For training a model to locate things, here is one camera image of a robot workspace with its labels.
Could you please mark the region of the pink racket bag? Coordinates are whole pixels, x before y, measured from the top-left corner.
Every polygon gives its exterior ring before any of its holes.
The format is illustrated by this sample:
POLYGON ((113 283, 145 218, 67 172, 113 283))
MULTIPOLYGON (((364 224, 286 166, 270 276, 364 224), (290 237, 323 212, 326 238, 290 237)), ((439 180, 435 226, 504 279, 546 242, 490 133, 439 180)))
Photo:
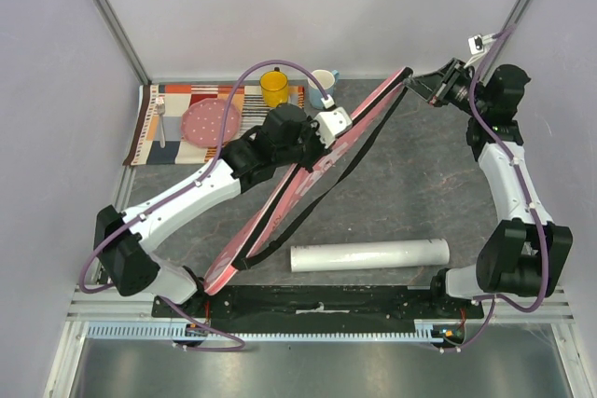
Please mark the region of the pink racket bag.
POLYGON ((373 90, 352 112, 353 126, 338 138, 327 154, 314 163, 310 171, 297 164, 288 169, 265 205, 227 244, 208 269, 203 283, 203 291, 207 295, 217 294, 236 273, 262 263, 285 244, 314 209, 312 205, 276 240, 269 240, 269 237, 305 194, 354 146, 374 119, 389 105, 399 103, 405 93, 402 83, 411 75, 412 70, 404 67, 373 90))

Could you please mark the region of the white shuttlecock tube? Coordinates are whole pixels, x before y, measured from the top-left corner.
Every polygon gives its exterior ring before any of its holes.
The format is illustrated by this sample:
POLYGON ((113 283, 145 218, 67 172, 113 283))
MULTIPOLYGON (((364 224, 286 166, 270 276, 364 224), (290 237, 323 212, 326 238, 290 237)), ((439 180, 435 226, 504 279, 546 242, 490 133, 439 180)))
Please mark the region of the white shuttlecock tube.
POLYGON ((292 272, 442 266, 450 262, 444 239, 293 246, 292 272))

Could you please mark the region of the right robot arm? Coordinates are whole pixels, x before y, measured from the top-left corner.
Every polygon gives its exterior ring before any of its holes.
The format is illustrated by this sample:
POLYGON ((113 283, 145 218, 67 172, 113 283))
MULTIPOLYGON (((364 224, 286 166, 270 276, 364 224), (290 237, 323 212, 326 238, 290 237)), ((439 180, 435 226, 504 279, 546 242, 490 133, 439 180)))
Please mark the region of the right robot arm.
POLYGON ((460 308, 461 299, 551 296, 573 244, 570 228, 556 225, 543 207, 526 168, 515 115, 531 78, 513 64, 498 66, 487 83, 474 75, 452 59, 405 83, 426 103, 452 104, 470 116, 466 142, 489 183, 498 220, 473 265, 445 268, 433 278, 426 302, 441 318, 460 308))

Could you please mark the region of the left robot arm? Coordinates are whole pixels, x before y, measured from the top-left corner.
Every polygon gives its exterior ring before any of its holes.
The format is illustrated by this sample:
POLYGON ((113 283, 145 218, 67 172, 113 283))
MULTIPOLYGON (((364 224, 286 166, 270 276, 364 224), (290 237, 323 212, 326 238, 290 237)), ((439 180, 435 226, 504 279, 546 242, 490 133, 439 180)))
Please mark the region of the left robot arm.
POLYGON ((352 126, 340 108, 310 117, 293 105, 269 111, 264 122, 228 142, 195 174, 128 212, 106 206, 96 216, 94 250, 122 296, 164 292, 185 317, 197 316, 204 294, 187 268, 151 256, 180 227, 202 213, 272 178, 286 165, 311 170, 352 126))

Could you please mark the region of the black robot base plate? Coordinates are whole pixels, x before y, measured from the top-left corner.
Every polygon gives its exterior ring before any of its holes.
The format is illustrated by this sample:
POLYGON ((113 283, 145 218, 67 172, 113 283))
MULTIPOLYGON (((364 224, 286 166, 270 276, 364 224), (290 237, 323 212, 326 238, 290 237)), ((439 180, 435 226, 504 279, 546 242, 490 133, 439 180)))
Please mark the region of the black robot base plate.
POLYGON ((398 285, 232 285, 181 306, 218 330, 251 334, 410 333, 416 320, 482 319, 481 306, 398 285))

